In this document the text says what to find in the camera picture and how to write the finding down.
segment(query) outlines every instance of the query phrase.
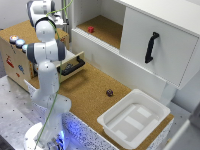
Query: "cork work surface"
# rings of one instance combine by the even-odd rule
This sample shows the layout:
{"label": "cork work surface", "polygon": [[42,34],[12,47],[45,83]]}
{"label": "cork work surface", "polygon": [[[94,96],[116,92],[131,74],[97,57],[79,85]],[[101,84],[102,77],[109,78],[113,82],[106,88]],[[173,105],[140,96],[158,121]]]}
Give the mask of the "cork work surface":
{"label": "cork work surface", "polygon": [[[60,37],[68,36],[68,34],[61,29],[57,29],[57,31]],[[24,39],[26,44],[40,42],[29,20],[0,31],[0,37],[8,43],[12,35],[17,35],[20,39]]]}
{"label": "cork work surface", "polygon": [[[37,77],[29,82],[34,87],[39,88]],[[106,95],[108,89],[113,90],[113,97]],[[120,150],[123,150],[123,148],[105,134],[102,126],[97,122],[97,118],[129,92],[131,92],[131,89],[88,63],[86,63],[82,71],[62,82],[59,90],[59,94],[71,99],[72,108],[70,111],[73,114],[78,116]],[[172,119],[173,115],[169,115],[137,150],[145,150]]]}
{"label": "cork work surface", "polygon": [[93,26],[94,32],[90,33],[100,40],[120,49],[123,26],[103,16],[98,16],[77,27],[88,32],[88,27]]}

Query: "cabinet handle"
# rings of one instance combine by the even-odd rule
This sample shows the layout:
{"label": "cabinet handle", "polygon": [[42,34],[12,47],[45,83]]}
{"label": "cabinet handle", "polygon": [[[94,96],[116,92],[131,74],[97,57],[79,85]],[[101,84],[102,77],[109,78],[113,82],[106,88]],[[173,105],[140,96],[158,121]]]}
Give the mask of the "cabinet handle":
{"label": "cabinet handle", "polygon": [[151,37],[151,39],[149,40],[149,45],[147,48],[147,53],[145,56],[145,63],[148,64],[149,62],[151,62],[153,60],[153,57],[151,57],[151,53],[152,53],[152,49],[153,49],[153,45],[154,45],[154,40],[157,39],[159,37],[159,34],[156,32],[153,32],[153,36]]}
{"label": "cabinet handle", "polygon": [[61,75],[63,76],[67,76],[70,73],[74,72],[75,70],[79,69],[80,67],[85,65],[85,62],[79,57],[77,56],[76,60],[79,62],[76,66],[69,68],[67,70],[62,70]]}

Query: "brown box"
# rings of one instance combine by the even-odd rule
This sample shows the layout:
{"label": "brown box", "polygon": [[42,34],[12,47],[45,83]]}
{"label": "brown box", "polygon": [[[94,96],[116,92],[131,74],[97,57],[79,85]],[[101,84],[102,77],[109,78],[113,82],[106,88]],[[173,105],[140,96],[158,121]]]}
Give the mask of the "brown box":
{"label": "brown box", "polygon": [[[69,49],[69,35],[60,29],[57,30],[60,40]],[[25,90],[28,90],[24,79],[29,81],[35,76],[33,64],[27,59],[26,54],[21,49],[17,49],[15,45],[10,44],[9,38],[12,35],[17,35],[20,39],[24,39],[26,44],[40,41],[37,39],[35,30],[29,21],[0,31],[0,51],[6,74]]]}

